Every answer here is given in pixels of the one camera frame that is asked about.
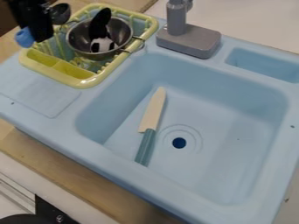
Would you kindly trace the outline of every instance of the gray faucet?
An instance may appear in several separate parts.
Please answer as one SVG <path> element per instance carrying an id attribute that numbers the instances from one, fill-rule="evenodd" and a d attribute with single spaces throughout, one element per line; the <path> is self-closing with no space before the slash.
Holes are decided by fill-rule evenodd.
<path id="1" fill-rule="evenodd" d="M 170 35 L 185 34 L 186 15 L 192 6 L 193 0 L 170 0 L 167 3 L 167 30 Z"/>
<path id="2" fill-rule="evenodd" d="M 187 24 L 187 12 L 193 0 L 169 0 L 167 24 L 156 34 L 156 44 L 202 60 L 210 59 L 221 43 L 221 33 Z"/>

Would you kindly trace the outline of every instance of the light blue sink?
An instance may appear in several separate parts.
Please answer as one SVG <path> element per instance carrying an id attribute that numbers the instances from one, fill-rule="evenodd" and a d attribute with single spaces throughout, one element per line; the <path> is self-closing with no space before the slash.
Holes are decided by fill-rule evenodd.
<path id="1" fill-rule="evenodd" d="M 34 73 L 17 55 L 0 78 L 4 119 L 190 223 L 272 223 L 299 157 L 299 56 L 265 46 L 224 37 L 201 60 L 152 37 L 90 89 Z M 137 130 L 158 87 L 167 100 L 147 168 L 134 162 Z"/>

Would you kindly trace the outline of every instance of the yellow dish rack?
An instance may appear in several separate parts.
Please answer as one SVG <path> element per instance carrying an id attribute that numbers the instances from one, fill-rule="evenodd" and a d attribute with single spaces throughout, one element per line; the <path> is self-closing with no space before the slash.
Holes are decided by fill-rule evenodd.
<path id="1" fill-rule="evenodd" d="M 52 38 L 36 43 L 32 48 L 23 49 L 19 54 L 19 62 L 31 70 L 74 88 L 91 88 L 98 85 L 158 28 L 158 22 L 153 17 L 105 3 L 87 5 L 76 12 L 70 21 L 79 22 L 92 18 L 99 10 L 106 7 L 111 9 L 114 17 L 128 21 L 133 28 L 134 36 L 140 38 L 132 39 L 126 46 L 128 52 L 121 52 L 111 59 L 100 62 L 81 58 L 66 43 L 65 31 L 71 24 L 65 24 L 55 28 Z"/>

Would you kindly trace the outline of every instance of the blue drain hole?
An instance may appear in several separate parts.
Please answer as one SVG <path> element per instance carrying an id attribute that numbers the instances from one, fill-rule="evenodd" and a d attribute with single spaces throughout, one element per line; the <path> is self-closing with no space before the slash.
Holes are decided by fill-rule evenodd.
<path id="1" fill-rule="evenodd" d="M 172 145 L 177 149 L 183 149 L 187 145 L 187 142 L 182 137 L 177 137 L 173 139 Z"/>

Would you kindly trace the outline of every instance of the teal knife handle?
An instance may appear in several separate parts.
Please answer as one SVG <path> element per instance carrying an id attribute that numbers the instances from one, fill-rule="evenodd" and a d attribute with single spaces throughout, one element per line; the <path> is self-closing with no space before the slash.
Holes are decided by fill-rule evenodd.
<path id="1" fill-rule="evenodd" d="M 139 150 L 135 157 L 135 162 L 138 164 L 148 166 L 150 163 L 151 155 L 154 150 L 156 131 L 153 129 L 147 129 L 144 132 L 143 140 L 139 146 Z"/>

